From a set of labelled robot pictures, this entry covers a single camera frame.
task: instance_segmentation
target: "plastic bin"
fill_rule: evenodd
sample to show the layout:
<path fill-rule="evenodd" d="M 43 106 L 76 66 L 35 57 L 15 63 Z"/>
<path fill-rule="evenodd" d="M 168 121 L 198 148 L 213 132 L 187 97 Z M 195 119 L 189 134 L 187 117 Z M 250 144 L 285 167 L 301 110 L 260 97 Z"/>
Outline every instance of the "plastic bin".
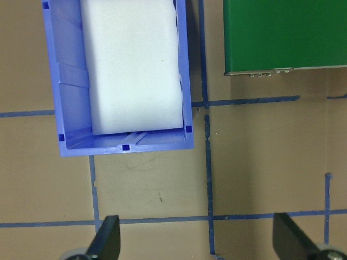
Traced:
<path fill-rule="evenodd" d="M 42 1 L 61 156 L 194 147 L 185 0 L 173 3 L 177 12 L 183 128 L 93 136 L 80 1 Z"/>

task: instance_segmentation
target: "blue painted line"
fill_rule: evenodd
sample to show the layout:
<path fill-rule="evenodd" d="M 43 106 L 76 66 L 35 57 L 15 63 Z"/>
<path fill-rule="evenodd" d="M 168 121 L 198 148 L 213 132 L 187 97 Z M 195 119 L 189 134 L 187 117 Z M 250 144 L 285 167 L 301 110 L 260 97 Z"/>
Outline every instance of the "blue painted line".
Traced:
<path fill-rule="evenodd" d="M 213 216 L 213 191 L 212 191 L 212 163 L 210 138 L 210 116 L 205 115 L 205 152 L 206 152 L 206 178 L 207 178 L 207 207 L 210 254 L 215 254 L 214 216 Z"/>
<path fill-rule="evenodd" d="M 293 211 L 287 212 L 291 217 L 301 216 L 323 216 L 324 210 L 311 210 L 311 211 Z M 262 213 L 262 214 L 234 214 L 234 215 L 219 215 L 214 216 L 214 220 L 247 220 L 247 219 L 264 219 L 273 218 L 273 213 Z"/>
<path fill-rule="evenodd" d="M 205 45 L 205 18 L 204 18 L 204 1 L 199 0 L 199 33 L 200 33 L 200 59 L 201 59 L 201 83 L 202 83 L 202 100 L 208 101 L 207 90 L 207 70 L 206 70 L 206 45 Z"/>
<path fill-rule="evenodd" d="M 98 192 L 97 192 L 97 188 L 94 186 L 96 174 L 95 174 L 95 162 L 94 162 L 93 155 L 89 156 L 89 167 L 91 169 L 94 223 L 95 223 L 95 231 L 97 232 L 101 226 L 101 221 L 100 221 L 100 215 L 99 215 Z"/>
<path fill-rule="evenodd" d="M 330 180 L 332 179 L 332 174 L 327 173 L 325 175 L 325 191 L 324 191 L 324 244 L 329 244 L 329 221 L 330 221 Z"/>
<path fill-rule="evenodd" d="M 87 226 L 94 225 L 93 220 L 33 222 L 33 223 L 0 223 L 0 228 L 37 228 L 43 226 Z"/>
<path fill-rule="evenodd" d="M 54 110 L 36 110 L 36 111 L 20 111 L 0 113 L 0 118 L 17 118 L 20 116 L 39 116 L 39 115 L 54 115 Z"/>
<path fill-rule="evenodd" d="M 347 99 L 347 94 L 343 96 L 328 96 L 326 99 Z"/>
<path fill-rule="evenodd" d="M 208 216 L 192 216 L 192 217 L 169 217 L 169 218 L 136 218 L 121 219 L 120 224 L 145 224 L 145 223 L 166 223 L 166 222 L 190 222 L 190 221 L 206 221 Z"/>

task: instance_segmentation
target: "scuff mark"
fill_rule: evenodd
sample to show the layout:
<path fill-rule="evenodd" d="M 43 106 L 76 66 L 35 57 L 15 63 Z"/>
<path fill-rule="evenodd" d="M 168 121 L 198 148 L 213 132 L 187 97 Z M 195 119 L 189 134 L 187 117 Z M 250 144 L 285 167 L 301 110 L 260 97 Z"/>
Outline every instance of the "scuff mark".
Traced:
<path fill-rule="evenodd" d="M 162 203 L 162 202 L 163 202 L 163 198 L 162 198 L 162 195 L 160 194 L 159 191 L 158 191 L 158 195 L 159 195 L 159 200 L 160 200 L 160 202 Z"/>

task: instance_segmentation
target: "blue tape line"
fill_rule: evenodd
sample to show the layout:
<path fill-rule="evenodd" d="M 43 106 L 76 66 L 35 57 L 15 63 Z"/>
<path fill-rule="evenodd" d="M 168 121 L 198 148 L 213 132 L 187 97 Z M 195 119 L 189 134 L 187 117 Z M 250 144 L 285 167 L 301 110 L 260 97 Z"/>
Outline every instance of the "blue tape line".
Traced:
<path fill-rule="evenodd" d="M 100 215 L 99 215 L 98 192 L 97 192 L 97 188 L 94 186 L 96 174 L 95 174 L 95 162 L 94 162 L 94 156 L 93 155 L 89 156 L 89 167 L 91 169 L 91 183 L 92 183 L 95 231 L 97 232 L 100 228 L 101 221 L 100 221 Z"/>
<path fill-rule="evenodd" d="M 217 256 L 217 255 L 212 255 L 212 256 L 214 259 L 217 259 L 217 260 L 225 260 L 223 257 Z"/>
<path fill-rule="evenodd" d="M 330 221 L 330 180 L 332 178 L 331 173 L 325 175 L 325 191 L 324 191 L 324 244 L 329 244 L 329 221 Z"/>
<path fill-rule="evenodd" d="M 39 116 L 39 115 L 54 115 L 54 114 L 55 114 L 54 110 L 6 112 L 6 113 L 0 113 L 0 118 L 16 118 L 20 116 Z"/>
<path fill-rule="evenodd" d="M 0 228 L 36 228 L 42 226 L 87 226 L 94 225 L 93 220 L 83 221 L 58 221 L 58 222 L 34 222 L 34 223 L 0 223 Z"/>
<path fill-rule="evenodd" d="M 347 214 L 347 210 L 331 210 L 330 215 Z"/>
<path fill-rule="evenodd" d="M 206 102 L 192 102 L 192 107 L 204 107 Z"/>
<path fill-rule="evenodd" d="M 199 33 L 200 33 L 202 100 L 204 102 L 207 102 L 208 90 L 207 90 L 205 18 L 204 18 L 204 1 L 203 0 L 199 0 Z"/>
<path fill-rule="evenodd" d="M 328 96 L 326 99 L 347 99 L 347 94 L 343 96 Z"/>
<path fill-rule="evenodd" d="M 206 220 L 208 220 L 208 216 L 169 217 L 169 218 L 135 218 L 135 219 L 121 219 L 120 224 L 190 222 L 190 221 L 206 221 Z"/>
<path fill-rule="evenodd" d="M 311 211 L 293 211 L 287 212 L 291 217 L 301 216 L 323 216 L 324 210 L 311 210 Z M 247 220 L 247 219 L 264 219 L 273 218 L 273 213 L 262 213 L 262 214 L 234 214 L 234 215 L 219 215 L 214 216 L 214 220 Z"/>
<path fill-rule="evenodd" d="M 302 216 L 324 216 L 325 210 L 312 211 L 293 211 L 288 212 L 291 217 Z M 346 214 L 347 209 L 331 210 L 330 215 Z M 264 219 L 273 218 L 273 213 L 265 214 L 235 214 L 214 216 L 214 220 L 246 220 L 246 219 Z M 145 224 L 145 223 L 165 223 L 165 222 L 190 222 L 190 221 L 208 221 L 209 216 L 191 216 L 191 217 L 167 217 L 167 218 L 137 218 L 121 219 L 121 224 Z M 61 222 L 30 222 L 30 223 L 0 223 L 0 228 L 34 228 L 40 226 L 82 226 L 94 225 L 94 220 L 82 221 L 61 221 Z"/>
<path fill-rule="evenodd" d="M 275 103 L 275 102 L 292 102 L 297 101 L 300 96 L 275 96 L 261 97 L 256 99 L 231 99 L 231 100 L 216 100 L 209 101 L 210 106 L 228 106 L 228 105 L 246 105 L 260 103 Z"/>
<path fill-rule="evenodd" d="M 206 178 L 207 178 L 207 206 L 208 206 L 208 226 L 210 254 L 215 254 L 215 235 L 213 217 L 213 191 L 212 191 L 212 163 L 211 163 L 211 143 L 210 138 L 210 116 L 205 115 L 205 152 L 206 152 Z"/>

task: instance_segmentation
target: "tan tile floor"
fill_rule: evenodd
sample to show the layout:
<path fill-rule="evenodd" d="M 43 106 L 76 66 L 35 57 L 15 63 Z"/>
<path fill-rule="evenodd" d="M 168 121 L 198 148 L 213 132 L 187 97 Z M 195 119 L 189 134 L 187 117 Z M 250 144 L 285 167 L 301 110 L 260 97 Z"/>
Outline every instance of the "tan tile floor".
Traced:
<path fill-rule="evenodd" d="M 101 220 L 119 214 L 123 221 L 120 259 L 211 259 L 208 185 L 215 216 L 249 218 L 214 220 L 216 253 L 226 259 L 276 259 L 268 213 L 308 215 L 294 220 L 315 242 L 323 242 L 327 172 L 333 175 L 330 242 L 347 250 L 347 99 L 326 99 L 347 93 L 347 69 L 224 77 L 222 1 L 200 3 L 205 5 L 210 101 L 300 99 L 193 108 L 196 147 L 188 151 L 61 158 L 54 116 L 9 117 L 10 112 L 53 109 L 41 3 L 0 1 L 2 259 L 58 259 L 87 246 L 98 214 Z M 204 75 L 198 7 L 199 0 L 187 0 L 196 102 L 202 101 Z M 206 156 L 208 126 L 211 150 Z M 209 156 L 211 167 L 206 167 Z M 208 182 L 207 173 L 212 173 Z"/>

